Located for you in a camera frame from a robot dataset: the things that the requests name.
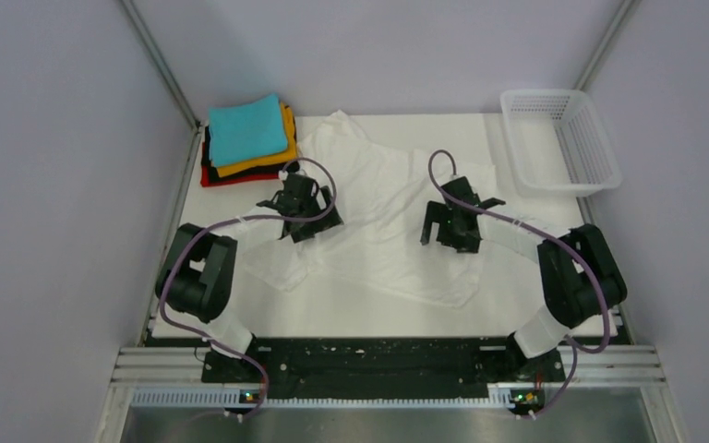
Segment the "white t shirt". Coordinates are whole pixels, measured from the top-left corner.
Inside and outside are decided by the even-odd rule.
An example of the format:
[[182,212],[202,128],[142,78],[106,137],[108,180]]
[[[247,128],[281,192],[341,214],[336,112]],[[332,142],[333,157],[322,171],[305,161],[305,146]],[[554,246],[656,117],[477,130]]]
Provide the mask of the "white t shirt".
[[494,191],[494,166],[379,145],[342,111],[327,116],[300,149],[335,179],[343,225],[300,243],[285,239],[251,249],[243,256],[246,271],[284,292],[327,275],[447,307],[479,292],[484,254],[421,245],[420,236],[427,202],[440,198],[433,180],[443,185],[458,174],[477,191]]

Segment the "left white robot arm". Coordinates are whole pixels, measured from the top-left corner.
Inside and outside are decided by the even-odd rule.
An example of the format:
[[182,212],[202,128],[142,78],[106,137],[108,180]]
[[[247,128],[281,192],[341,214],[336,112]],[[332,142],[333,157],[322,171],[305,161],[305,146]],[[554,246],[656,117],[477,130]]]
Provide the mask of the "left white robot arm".
[[341,225],[337,197],[335,184],[288,173],[282,189],[241,216],[208,227],[180,225],[155,283],[160,317],[225,355],[224,370],[235,380],[253,378],[259,367],[257,354],[248,350],[254,335],[228,307],[237,257],[285,239],[310,240]]

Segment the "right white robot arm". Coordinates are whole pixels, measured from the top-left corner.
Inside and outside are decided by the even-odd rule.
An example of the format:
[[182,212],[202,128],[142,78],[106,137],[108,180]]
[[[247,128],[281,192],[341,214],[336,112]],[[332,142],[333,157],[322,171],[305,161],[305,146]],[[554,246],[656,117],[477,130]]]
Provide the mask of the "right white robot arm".
[[528,380],[541,356],[566,342],[584,353],[601,353],[612,336],[610,309],[627,295],[625,281],[602,231],[591,223],[569,228],[528,217],[498,198],[482,200],[468,179],[435,184],[440,202],[427,204],[422,244],[432,225],[439,242],[462,252],[488,240],[536,264],[542,302],[507,338],[507,373]]

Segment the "folded black t shirt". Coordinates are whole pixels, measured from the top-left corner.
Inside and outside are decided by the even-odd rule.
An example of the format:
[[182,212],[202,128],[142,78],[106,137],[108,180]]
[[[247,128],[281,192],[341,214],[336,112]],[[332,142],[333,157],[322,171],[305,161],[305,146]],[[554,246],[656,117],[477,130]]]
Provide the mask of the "folded black t shirt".
[[210,140],[211,140],[211,135],[210,131],[207,127],[205,127],[205,134],[204,134],[204,139],[201,142],[201,152],[202,152],[202,159],[200,160],[200,169],[202,167],[212,167],[216,168],[212,165],[212,162],[210,160]]

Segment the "folded cyan t shirt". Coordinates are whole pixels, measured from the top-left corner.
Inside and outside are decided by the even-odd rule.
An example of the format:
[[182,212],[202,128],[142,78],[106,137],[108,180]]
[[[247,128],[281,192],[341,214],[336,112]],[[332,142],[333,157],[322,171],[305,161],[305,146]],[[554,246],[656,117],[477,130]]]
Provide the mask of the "folded cyan t shirt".
[[223,167],[285,151],[281,101],[276,94],[254,102],[209,109],[213,166]]

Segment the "folded red t shirt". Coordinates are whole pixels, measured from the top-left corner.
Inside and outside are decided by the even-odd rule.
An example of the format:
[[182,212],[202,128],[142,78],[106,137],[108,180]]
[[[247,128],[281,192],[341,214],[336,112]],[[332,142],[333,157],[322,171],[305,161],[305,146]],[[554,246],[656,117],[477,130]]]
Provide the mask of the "folded red t shirt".
[[228,186],[240,183],[274,180],[278,178],[280,164],[272,166],[259,166],[246,169],[242,172],[220,177],[215,168],[202,167],[200,185],[202,187]]

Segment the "white plastic basket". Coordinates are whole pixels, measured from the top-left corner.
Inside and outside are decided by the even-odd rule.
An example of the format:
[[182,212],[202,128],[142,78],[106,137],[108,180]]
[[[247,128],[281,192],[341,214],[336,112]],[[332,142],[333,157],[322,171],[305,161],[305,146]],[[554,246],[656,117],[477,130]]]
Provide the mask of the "white plastic basket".
[[507,157],[520,194],[587,198],[621,185],[610,137],[585,92],[506,90],[499,101]]

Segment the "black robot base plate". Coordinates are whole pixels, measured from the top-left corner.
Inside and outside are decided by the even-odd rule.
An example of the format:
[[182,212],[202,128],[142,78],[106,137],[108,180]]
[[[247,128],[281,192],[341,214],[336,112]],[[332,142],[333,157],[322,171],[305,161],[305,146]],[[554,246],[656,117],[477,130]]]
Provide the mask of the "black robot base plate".
[[506,338],[257,338],[247,361],[214,351],[204,383],[259,383],[269,399],[484,398],[489,385],[561,382],[559,351],[518,361]]

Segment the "aluminium frame rail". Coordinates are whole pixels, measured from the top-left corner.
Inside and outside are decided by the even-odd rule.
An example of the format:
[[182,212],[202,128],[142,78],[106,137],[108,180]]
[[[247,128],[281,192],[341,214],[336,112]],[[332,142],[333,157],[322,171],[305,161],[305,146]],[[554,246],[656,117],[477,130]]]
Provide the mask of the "aluminium frame rail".
[[[114,383],[200,382],[205,348],[123,348],[111,381]],[[579,353],[571,381],[574,388],[654,387],[667,383],[655,347],[610,345],[602,353]]]

